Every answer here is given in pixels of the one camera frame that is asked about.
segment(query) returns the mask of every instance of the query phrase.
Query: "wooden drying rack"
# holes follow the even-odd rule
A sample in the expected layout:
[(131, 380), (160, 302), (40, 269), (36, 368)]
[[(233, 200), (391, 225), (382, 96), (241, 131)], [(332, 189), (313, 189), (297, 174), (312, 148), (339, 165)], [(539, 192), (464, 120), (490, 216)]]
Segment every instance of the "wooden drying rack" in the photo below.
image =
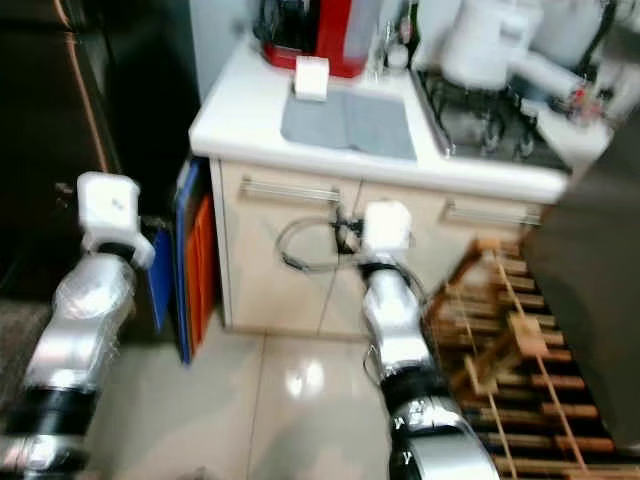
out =
[(474, 242), (424, 317), (503, 479), (640, 479), (615, 450), (515, 244)]

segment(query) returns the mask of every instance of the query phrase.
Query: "gas stove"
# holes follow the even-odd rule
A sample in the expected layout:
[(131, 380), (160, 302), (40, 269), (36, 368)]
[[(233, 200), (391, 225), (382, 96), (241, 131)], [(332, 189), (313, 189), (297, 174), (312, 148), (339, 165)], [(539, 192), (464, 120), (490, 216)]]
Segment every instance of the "gas stove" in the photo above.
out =
[(510, 88), (468, 90), (437, 72), (414, 73), (414, 83), (442, 153), (450, 159), (490, 160), (571, 172), (538, 133), (535, 111), (528, 112)]

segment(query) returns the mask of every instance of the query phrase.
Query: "tile floor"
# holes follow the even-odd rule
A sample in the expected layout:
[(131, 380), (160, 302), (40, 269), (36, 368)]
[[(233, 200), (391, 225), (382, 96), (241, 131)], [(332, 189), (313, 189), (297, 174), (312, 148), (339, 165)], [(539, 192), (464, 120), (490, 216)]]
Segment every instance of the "tile floor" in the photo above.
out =
[(212, 319), (190, 368), (127, 347), (89, 433), (103, 478), (385, 479), (386, 415), (364, 343), (230, 334)]

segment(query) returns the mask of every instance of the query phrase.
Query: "cable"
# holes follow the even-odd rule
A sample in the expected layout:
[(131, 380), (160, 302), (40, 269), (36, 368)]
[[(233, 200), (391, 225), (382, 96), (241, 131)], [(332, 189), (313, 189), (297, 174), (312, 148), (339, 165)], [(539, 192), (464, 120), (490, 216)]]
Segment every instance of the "cable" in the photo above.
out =
[(582, 55), (582, 58), (580, 59), (580, 62), (578, 63), (578, 67), (576, 69), (576, 73), (581, 74), (587, 69), (589, 63), (591, 62), (591, 57), (593, 56), (593, 53), (595, 52), (596, 48), (598, 47), (598, 45), (600, 45), (600, 42), (602, 41), (602, 39), (607, 35), (609, 30), (611, 30), (611, 28), (613, 27), (613, 24), (615, 23), (615, 20), (616, 20), (617, 9), (618, 9), (618, 0), (609, 0), (605, 5), (604, 10), (602, 12), (600, 26), (598, 27), (598, 30), (596, 31), (595, 36), (591, 40), (591, 43), (587, 47), (586, 52)]
[[(275, 242), (276, 251), (278, 252), (278, 255), (280, 256), (282, 261), (289, 267), (303, 273), (327, 273), (333, 272), (336, 269), (347, 267), (358, 268), (362, 265), (372, 265), (376, 263), (375, 261), (372, 261), (371, 258), (359, 255), (359, 250), (356, 250), (350, 254), (342, 254), (336, 259), (335, 262), (324, 263), (310, 263), (287, 252), (287, 246), (289, 245), (289, 242), (294, 235), (299, 234), (307, 228), (318, 225), (330, 227), (333, 230), (334, 235), (336, 235), (335, 238), (338, 245), (340, 243), (338, 235), (336, 234), (338, 228), (348, 227), (356, 234), (356, 236), (362, 235), (362, 222), (360, 220), (353, 222), (347, 221), (341, 218), (340, 212), (337, 212), (337, 216), (338, 220), (336, 221), (331, 221), (324, 217), (304, 217), (298, 220), (294, 220), (293, 222), (285, 226), (282, 232), (280, 232), (280, 235), (278, 235), (278, 237), (276, 238)], [(416, 295), (420, 304), (426, 306), (431, 298), (431, 295), (428, 295), (426, 293), (418, 276), (409, 268), (402, 265), (395, 258), (390, 257), (390, 259), (393, 261), (392, 263), (380, 263), (379, 266), (382, 268), (397, 270), (405, 278), (405, 281), (409, 285), (409, 288), (411, 288), (413, 293)]]
[(372, 344), (369, 344), (369, 348), (366, 352), (364, 352), (364, 356), (362, 357), (362, 369), (364, 370), (365, 375), (369, 379), (369, 381), (373, 384), (374, 387), (380, 388), (380, 381), (376, 379), (376, 377), (369, 371), (369, 367), (367, 367), (367, 361), (371, 357), (372, 353), (376, 352), (376, 347)]

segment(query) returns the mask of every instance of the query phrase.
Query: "white countertop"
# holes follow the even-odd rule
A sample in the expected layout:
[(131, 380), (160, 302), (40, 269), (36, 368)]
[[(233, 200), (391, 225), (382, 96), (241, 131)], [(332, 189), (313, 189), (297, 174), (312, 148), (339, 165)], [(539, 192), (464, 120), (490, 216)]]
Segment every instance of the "white countertop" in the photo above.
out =
[(423, 186), (427, 188), (550, 204), (565, 190), (561, 172), (484, 160), (443, 157), (408, 73), (380, 80), (366, 72), (331, 85), (402, 99), (417, 162), (293, 143), (280, 134), (293, 72), (262, 59), (253, 42), (241, 42), (209, 92), (190, 129), (196, 155), (225, 161)]

